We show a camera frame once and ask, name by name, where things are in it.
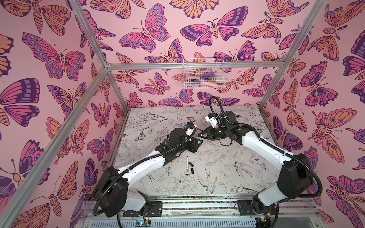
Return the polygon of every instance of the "wire basket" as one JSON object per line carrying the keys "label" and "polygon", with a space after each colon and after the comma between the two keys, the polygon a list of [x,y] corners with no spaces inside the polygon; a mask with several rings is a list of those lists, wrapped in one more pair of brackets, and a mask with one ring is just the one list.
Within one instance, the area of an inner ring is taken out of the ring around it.
{"label": "wire basket", "polygon": [[227,79],[224,62],[214,62],[215,58],[205,59],[211,62],[200,62],[201,58],[184,58],[183,88],[224,88]]}

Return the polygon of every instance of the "white wire basket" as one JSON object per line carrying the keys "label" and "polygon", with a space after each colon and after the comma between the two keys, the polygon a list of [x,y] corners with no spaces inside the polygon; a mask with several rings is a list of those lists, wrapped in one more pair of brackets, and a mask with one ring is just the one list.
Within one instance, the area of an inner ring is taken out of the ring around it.
{"label": "white wire basket", "polygon": [[202,58],[184,58],[183,88],[224,88],[227,79],[224,62],[214,62],[216,58],[205,59],[211,62],[201,62]]}

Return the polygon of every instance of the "bird drawing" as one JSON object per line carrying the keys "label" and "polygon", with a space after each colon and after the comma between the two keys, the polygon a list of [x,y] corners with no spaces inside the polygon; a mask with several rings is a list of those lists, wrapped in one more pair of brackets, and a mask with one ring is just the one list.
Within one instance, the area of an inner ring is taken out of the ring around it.
{"label": "bird drawing", "polygon": [[214,190],[215,190],[215,186],[217,185],[217,174],[215,174],[215,181],[214,181],[214,184],[213,182],[210,180],[210,170],[208,168],[208,171],[207,169],[205,169],[205,172],[207,173],[207,180],[203,180],[203,178],[201,178],[199,176],[199,173],[198,171],[196,172],[196,174],[198,175],[198,180],[200,182],[200,184],[203,186],[203,187],[206,187],[206,193],[210,192],[210,193],[213,193]]}
{"label": "bird drawing", "polygon": [[233,166],[237,167],[236,172],[242,178],[242,180],[245,181],[247,184],[248,184],[248,182],[246,181],[246,178],[249,178],[249,176],[250,176],[252,179],[254,179],[253,173],[248,171],[247,168],[245,167],[245,166],[247,166],[247,167],[251,168],[251,166],[243,164],[242,162],[234,162]]}

